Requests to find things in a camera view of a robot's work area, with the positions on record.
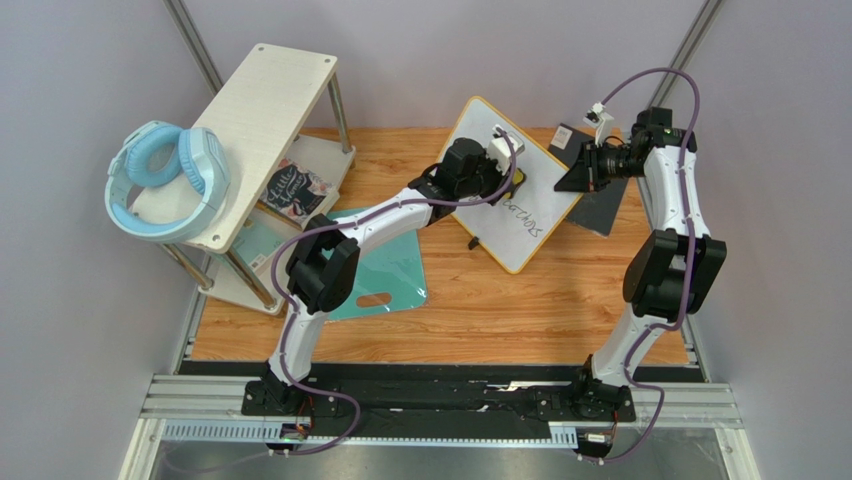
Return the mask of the yellow bone-shaped eraser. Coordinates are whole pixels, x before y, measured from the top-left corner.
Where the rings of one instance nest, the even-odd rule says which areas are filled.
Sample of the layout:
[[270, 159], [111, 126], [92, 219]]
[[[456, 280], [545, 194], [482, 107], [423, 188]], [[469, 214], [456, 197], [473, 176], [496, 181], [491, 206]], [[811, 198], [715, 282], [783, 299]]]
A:
[[513, 178], [512, 178], [512, 184], [505, 194], [505, 198], [506, 199], [513, 199], [516, 196], [520, 187], [525, 183], [526, 179], [527, 179], [527, 176], [523, 172], [523, 170], [520, 169], [520, 168], [517, 168], [515, 170], [515, 173], [514, 173]]

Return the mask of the yellow framed whiteboard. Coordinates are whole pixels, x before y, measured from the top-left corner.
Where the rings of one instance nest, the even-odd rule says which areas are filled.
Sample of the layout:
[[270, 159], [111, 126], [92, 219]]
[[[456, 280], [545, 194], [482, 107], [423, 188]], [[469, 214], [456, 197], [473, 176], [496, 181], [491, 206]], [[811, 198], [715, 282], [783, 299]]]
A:
[[443, 159], [445, 151], [457, 138], [470, 138], [487, 146], [496, 126], [521, 141], [523, 151], [517, 160], [525, 181], [511, 198], [503, 198], [493, 206], [462, 207], [452, 217], [476, 237], [479, 245], [508, 273], [516, 274], [562, 224], [580, 195], [555, 191], [556, 182], [568, 168], [549, 153], [546, 146], [480, 96], [467, 101], [437, 159]]

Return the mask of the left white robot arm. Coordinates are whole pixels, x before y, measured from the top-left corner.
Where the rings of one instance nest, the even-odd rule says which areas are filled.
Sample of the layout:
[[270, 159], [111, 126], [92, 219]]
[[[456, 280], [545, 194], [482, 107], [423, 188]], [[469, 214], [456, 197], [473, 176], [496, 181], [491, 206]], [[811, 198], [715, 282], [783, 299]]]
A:
[[330, 314], [352, 294], [360, 260], [460, 207], [496, 204], [512, 188], [523, 150], [522, 142], [503, 129], [496, 130], [487, 146], [457, 138], [441, 162], [427, 167], [393, 198], [338, 220], [317, 215], [303, 233], [286, 241], [272, 263], [289, 256], [287, 282], [272, 283], [288, 302], [289, 317], [265, 372], [246, 386], [242, 414], [296, 414], [305, 394], [319, 392], [302, 381]]

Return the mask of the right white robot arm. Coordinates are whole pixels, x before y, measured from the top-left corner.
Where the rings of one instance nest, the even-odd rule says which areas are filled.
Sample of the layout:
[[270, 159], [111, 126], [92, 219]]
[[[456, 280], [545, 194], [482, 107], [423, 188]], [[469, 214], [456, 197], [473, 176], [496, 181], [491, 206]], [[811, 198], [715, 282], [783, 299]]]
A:
[[616, 179], [642, 178], [651, 200], [650, 235], [624, 277], [625, 312], [572, 388], [570, 407], [580, 418], [617, 416], [638, 364], [663, 332], [700, 309], [727, 256], [725, 242], [711, 237], [701, 214], [697, 141], [690, 130], [674, 127], [672, 118], [671, 110], [650, 107], [637, 115], [628, 143], [583, 142], [554, 186], [585, 194]]

